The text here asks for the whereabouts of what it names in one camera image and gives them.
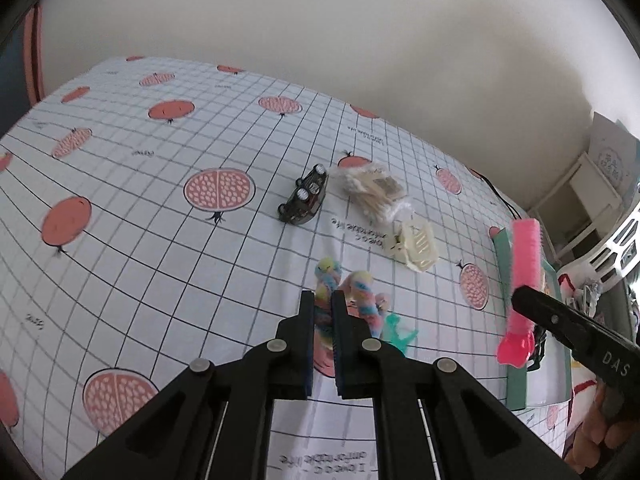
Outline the person's right hand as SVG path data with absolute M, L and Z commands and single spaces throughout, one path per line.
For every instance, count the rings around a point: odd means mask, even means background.
M 599 384 L 589 412 L 576 432 L 573 447 L 564 458 L 564 462 L 576 474 L 597 466 L 602 455 L 601 446 L 617 450 L 639 431 L 638 420 L 624 420 L 615 424 L 606 421 L 601 411 L 605 393 L 605 384 Z

